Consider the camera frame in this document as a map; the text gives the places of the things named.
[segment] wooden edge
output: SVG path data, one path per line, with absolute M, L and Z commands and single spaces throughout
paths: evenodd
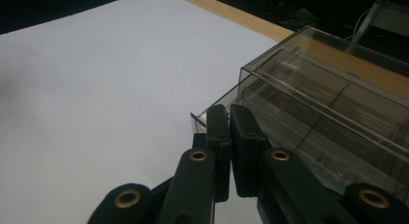
M 293 32 L 276 24 L 247 14 L 217 0 L 185 0 L 213 14 L 222 16 L 234 23 L 260 33 L 276 42 L 280 42 Z

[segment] clear plastic box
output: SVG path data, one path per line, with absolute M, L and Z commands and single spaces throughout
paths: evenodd
M 409 65 L 305 28 L 243 67 L 214 104 L 250 108 L 274 147 L 295 151 L 334 191 L 368 182 L 409 205 L 409 84 L 390 71 L 388 84 L 385 69 Z M 205 132 L 205 112 L 192 118 Z

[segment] white surface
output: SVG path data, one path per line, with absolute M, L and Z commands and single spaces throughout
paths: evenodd
M 121 0 L 0 36 L 0 223 L 86 223 L 113 188 L 153 188 L 200 113 L 275 43 L 182 0 Z M 254 200 L 216 223 L 260 223 Z

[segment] transparent acrylic container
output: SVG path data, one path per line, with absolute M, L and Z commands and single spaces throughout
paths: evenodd
M 271 144 L 295 151 L 330 189 L 367 182 L 409 205 L 409 84 L 381 89 L 383 74 L 372 73 L 385 69 L 409 66 L 305 28 L 243 67 L 214 104 L 250 108 Z M 192 118 L 205 132 L 205 112 Z

